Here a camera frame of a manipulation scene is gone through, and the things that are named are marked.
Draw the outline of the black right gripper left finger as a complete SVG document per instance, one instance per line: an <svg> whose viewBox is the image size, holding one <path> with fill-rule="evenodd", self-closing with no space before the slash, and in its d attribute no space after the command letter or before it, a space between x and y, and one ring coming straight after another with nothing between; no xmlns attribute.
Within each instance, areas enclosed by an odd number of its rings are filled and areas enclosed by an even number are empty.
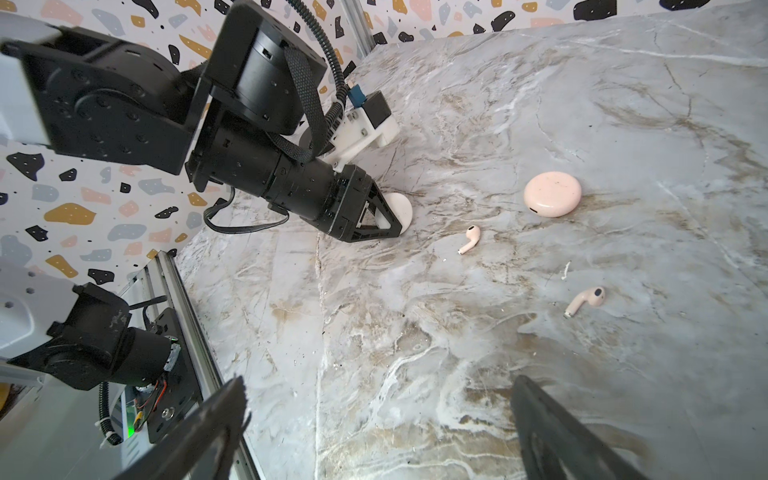
<svg viewBox="0 0 768 480"><path fill-rule="evenodd" d="M227 479L250 421L244 380L224 384L119 480Z"/></svg>

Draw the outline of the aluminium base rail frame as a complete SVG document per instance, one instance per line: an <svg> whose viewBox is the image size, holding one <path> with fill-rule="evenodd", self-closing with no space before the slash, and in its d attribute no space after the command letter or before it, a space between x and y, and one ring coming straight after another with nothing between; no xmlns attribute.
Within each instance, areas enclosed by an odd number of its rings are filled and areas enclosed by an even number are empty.
<svg viewBox="0 0 768 480"><path fill-rule="evenodd" d="M215 365L174 259L159 253L125 290L124 299L149 301L132 325L150 326L179 347L165 376L144 388L123 390L114 411L121 417L122 471L137 462L228 381ZM256 479L258 467L242 439L227 479Z"/></svg>

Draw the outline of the aluminium corner post left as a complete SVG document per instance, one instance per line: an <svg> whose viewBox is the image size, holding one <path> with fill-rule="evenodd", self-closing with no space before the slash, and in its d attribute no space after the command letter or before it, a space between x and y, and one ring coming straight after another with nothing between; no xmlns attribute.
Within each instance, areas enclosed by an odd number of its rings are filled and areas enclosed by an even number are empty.
<svg viewBox="0 0 768 480"><path fill-rule="evenodd" d="M366 23L364 10L359 0L341 0L347 21L352 28L353 37L362 52L362 56L369 55L375 48L375 40Z"/></svg>

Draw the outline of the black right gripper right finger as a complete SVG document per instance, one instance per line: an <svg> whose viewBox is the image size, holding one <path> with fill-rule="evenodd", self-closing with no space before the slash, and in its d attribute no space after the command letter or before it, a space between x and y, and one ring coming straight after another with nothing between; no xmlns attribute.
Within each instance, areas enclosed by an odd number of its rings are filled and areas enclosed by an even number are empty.
<svg viewBox="0 0 768 480"><path fill-rule="evenodd" d="M526 375L515 378L511 408L529 479L643 479Z"/></svg>

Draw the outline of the pink round earbud case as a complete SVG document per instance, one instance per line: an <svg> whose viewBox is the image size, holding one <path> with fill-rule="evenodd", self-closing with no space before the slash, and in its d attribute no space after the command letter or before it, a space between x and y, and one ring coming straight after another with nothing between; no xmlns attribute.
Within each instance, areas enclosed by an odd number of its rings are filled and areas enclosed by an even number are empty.
<svg viewBox="0 0 768 480"><path fill-rule="evenodd" d="M582 198L580 182L572 175L550 171L533 177L525 186L525 206L538 216L558 218L576 209Z"/></svg>

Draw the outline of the white earbud charging case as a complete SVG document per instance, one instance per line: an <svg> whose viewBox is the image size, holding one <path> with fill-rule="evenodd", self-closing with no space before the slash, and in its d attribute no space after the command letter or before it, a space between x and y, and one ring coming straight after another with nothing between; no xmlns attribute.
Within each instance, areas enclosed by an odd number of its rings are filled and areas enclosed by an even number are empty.
<svg viewBox="0 0 768 480"><path fill-rule="evenodd" d="M405 233L413 219L411 202L405 195L396 192L385 193L384 199L401 225L400 233ZM376 226L380 229L391 227L391 223L385 218L382 210L376 210L374 220Z"/></svg>

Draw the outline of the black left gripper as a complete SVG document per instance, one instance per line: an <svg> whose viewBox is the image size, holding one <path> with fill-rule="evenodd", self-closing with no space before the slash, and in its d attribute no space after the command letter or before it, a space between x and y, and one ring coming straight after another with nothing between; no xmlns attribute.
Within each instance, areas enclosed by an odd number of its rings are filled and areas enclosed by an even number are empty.
<svg viewBox="0 0 768 480"><path fill-rule="evenodd" d="M380 213L389 226L363 225L366 212L373 216ZM328 200L311 225L346 243L396 238L403 230L373 178L354 165L346 165L341 173L334 174Z"/></svg>

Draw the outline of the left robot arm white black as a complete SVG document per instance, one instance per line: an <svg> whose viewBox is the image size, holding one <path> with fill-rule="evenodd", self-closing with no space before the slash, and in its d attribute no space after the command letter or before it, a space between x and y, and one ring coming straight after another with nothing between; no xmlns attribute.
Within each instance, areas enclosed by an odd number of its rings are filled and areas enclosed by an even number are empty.
<svg viewBox="0 0 768 480"><path fill-rule="evenodd" d="M1 133L58 154L187 173L263 198L346 243L410 225L354 157L398 126L380 92L348 86L317 17L292 3L310 46L251 1L226 12L209 58L180 71L144 46L80 27L1 16ZM130 323L131 307L72 275L42 280L1 256L1 359L77 390L144 387L175 368L181 344Z"/></svg>

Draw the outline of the pink earbud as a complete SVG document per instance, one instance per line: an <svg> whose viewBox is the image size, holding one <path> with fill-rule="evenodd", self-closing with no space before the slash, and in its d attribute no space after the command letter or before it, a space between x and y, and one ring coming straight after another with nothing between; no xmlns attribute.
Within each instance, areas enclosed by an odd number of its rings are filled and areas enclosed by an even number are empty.
<svg viewBox="0 0 768 480"><path fill-rule="evenodd" d="M479 243L481 236L482 236L482 231L477 225L469 226L465 232L465 237L467 239L467 242L465 245L463 245L461 248L458 249L457 253L459 255L464 255L468 253Z"/></svg>
<svg viewBox="0 0 768 480"><path fill-rule="evenodd" d="M587 289L577 294L564 311L566 318L574 317L584 304L591 307L600 307L606 297L606 290L602 286Z"/></svg>

